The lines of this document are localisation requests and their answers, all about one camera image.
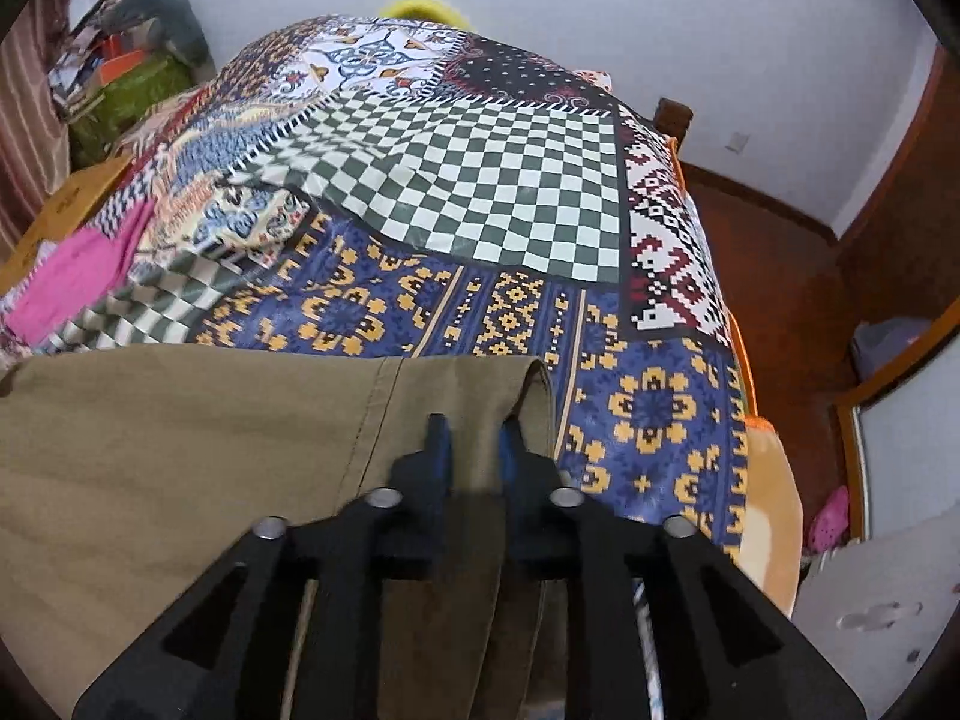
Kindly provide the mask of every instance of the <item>yellow round object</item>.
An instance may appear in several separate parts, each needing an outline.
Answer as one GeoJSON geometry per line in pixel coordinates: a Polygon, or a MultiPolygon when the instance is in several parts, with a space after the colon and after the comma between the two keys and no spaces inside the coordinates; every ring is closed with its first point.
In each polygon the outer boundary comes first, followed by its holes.
{"type": "Polygon", "coordinates": [[[445,23],[457,29],[469,29],[467,19],[452,7],[437,0],[397,0],[380,11],[388,19],[416,19],[445,23]]]}

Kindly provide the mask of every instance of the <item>black polka dot fabric patch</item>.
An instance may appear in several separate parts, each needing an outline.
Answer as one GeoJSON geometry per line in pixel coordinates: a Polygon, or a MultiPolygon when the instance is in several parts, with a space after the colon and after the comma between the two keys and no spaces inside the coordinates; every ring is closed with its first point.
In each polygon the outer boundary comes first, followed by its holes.
{"type": "Polygon", "coordinates": [[[466,95],[582,110],[616,109],[612,95],[549,59],[479,35],[470,35],[460,50],[443,63],[440,83],[432,97],[466,95]]]}

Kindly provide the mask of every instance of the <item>green and white checkered pattern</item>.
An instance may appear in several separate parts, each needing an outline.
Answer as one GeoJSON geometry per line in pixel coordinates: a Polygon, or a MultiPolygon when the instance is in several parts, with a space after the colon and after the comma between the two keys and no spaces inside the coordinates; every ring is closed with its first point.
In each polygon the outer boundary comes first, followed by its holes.
{"type": "Polygon", "coordinates": [[[616,282],[613,119],[489,100],[330,98],[232,169],[324,196],[413,247],[616,282]]]}
{"type": "Polygon", "coordinates": [[[132,343],[183,343],[191,326],[241,282],[213,260],[181,252],[66,322],[45,351],[112,349],[132,343]]]}

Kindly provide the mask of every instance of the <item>pile of clutter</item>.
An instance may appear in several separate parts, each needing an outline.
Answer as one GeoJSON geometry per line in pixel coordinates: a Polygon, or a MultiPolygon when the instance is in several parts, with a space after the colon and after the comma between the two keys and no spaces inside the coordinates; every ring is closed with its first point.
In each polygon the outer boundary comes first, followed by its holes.
{"type": "Polygon", "coordinates": [[[189,0],[99,0],[47,79],[74,169],[109,156],[155,103],[213,76],[189,0]]]}

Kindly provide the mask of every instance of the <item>wall outlet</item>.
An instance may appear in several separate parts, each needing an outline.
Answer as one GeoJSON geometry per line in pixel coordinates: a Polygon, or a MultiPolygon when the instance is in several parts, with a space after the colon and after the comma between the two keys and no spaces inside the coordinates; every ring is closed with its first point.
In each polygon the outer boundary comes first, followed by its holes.
{"type": "Polygon", "coordinates": [[[747,141],[750,140],[750,136],[743,132],[734,132],[730,136],[730,142],[727,143],[728,151],[732,151],[736,154],[742,154],[743,149],[747,148],[747,141]]]}

